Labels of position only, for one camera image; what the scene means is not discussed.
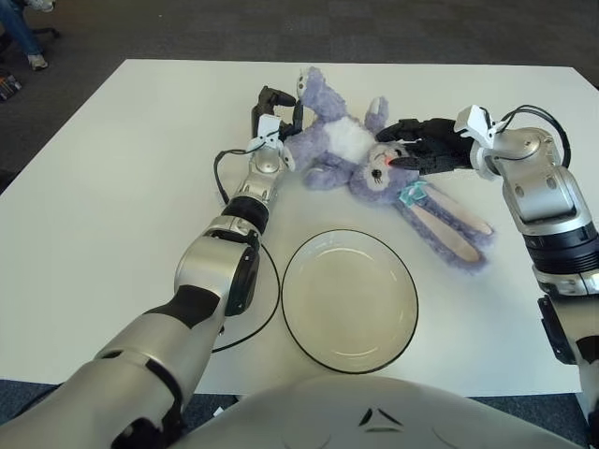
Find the glass plate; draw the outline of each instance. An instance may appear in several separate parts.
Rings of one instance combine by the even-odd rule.
[[[318,234],[296,251],[282,306],[304,353],[353,374],[399,357],[418,317],[416,287],[402,260],[382,241],[351,230]]]

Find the white belly patch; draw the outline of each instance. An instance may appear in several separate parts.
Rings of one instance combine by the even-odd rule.
[[[354,164],[361,163],[376,144],[372,133],[349,117],[325,124],[324,130],[329,135],[329,151]]]

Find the teal ribbon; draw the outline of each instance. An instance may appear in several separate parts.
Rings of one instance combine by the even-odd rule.
[[[400,190],[400,201],[411,208],[419,199],[427,197],[427,193],[423,189],[427,184],[426,181],[410,182]]]

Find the stuffed animal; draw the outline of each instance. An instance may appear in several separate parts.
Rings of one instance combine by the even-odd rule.
[[[394,206],[450,266],[478,272],[487,264],[480,248],[491,244],[493,229],[417,171],[393,167],[398,157],[408,157],[400,143],[374,145],[349,181],[351,193],[368,203]]]
[[[310,167],[304,181],[311,189],[328,190],[347,184],[368,150],[376,144],[375,134],[385,127],[386,99],[373,100],[362,124],[348,115],[345,101],[315,67],[299,76],[298,98],[317,118],[301,133],[286,139],[286,161],[293,170]]]
[[[287,138],[285,160],[294,171],[307,168],[307,187],[329,190],[349,183],[357,198],[396,207],[449,265],[477,272],[487,264],[480,248],[492,242],[492,228],[417,171],[390,165],[409,154],[398,142],[376,141],[388,118],[384,97],[372,101],[362,124],[347,114],[345,101],[315,67],[300,74],[298,97],[317,118]]]

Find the plate rim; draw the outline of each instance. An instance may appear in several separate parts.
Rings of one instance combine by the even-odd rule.
[[[334,368],[331,367],[329,365],[327,365],[326,363],[318,360],[314,355],[310,354],[302,345],[301,343],[298,341],[297,337],[294,335],[293,331],[291,330],[291,327],[289,326],[289,322],[287,320],[287,315],[285,313],[285,280],[287,279],[287,272],[289,270],[289,267],[291,266],[291,262],[293,262],[293,259],[295,258],[295,256],[297,255],[297,253],[304,247],[306,246],[310,241],[316,239],[319,236],[322,236],[323,234],[328,234],[330,232],[354,232],[357,234],[362,234],[366,237],[370,237],[371,239],[374,239],[376,241],[378,241],[379,243],[381,243],[383,246],[385,246],[388,250],[391,251],[391,253],[393,253],[393,255],[395,255],[395,257],[400,261],[400,263],[403,265],[403,267],[405,268],[405,271],[408,273],[408,277],[410,278],[410,281],[412,282],[412,285],[414,286],[414,293],[416,294],[416,319],[414,320],[414,328],[412,329],[412,333],[410,334],[410,338],[408,339],[408,341],[405,343],[405,345],[403,346],[403,348],[393,357],[391,357],[387,362],[383,363],[382,365],[379,365],[375,368],[372,369],[365,369],[362,371],[347,371],[344,369],[338,369],[338,368]],[[387,245],[386,243],[384,243],[382,240],[378,239],[375,236],[372,236],[371,234],[367,233],[367,232],[363,232],[363,231],[358,231],[356,229],[348,229],[348,228],[335,228],[335,229],[329,229],[327,231],[323,231],[323,232],[319,232],[317,234],[314,234],[313,236],[311,236],[310,238],[308,238],[307,240],[305,240],[299,247],[298,249],[293,252],[293,254],[291,255],[291,257],[289,258],[289,261],[287,262],[287,265],[285,267],[285,273],[283,274],[283,281],[281,282],[281,311],[283,312],[283,319],[285,320],[285,327],[287,328],[287,331],[289,332],[289,335],[291,335],[291,338],[293,339],[293,341],[299,346],[299,348],[306,354],[308,355],[314,362],[316,362],[318,365],[326,368],[326,369],[330,369],[332,371],[335,372],[340,372],[341,374],[354,374],[354,375],[359,375],[359,374],[369,374],[371,372],[376,372],[380,369],[383,369],[387,366],[389,366],[390,364],[392,364],[393,362],[395,362],[398,358],[400,358],[400,356],[405,352],[405,350],[410,346],[410,343],[412,342],[412,339],[414,338],[414,335],[416,334],[416,328],[418,327],[418,319],[420,317],[420,301],[418,299],[418,289],[416,288],[416,283],[414,282],[414,278],[412,277],[412,273],[410,273],[410,270],[408,269],[408,267],[405,265],[405,263],[403,262],[402,258],[399,257],[399,255],[393,251],[393,248],[391,248],[389,245]]]

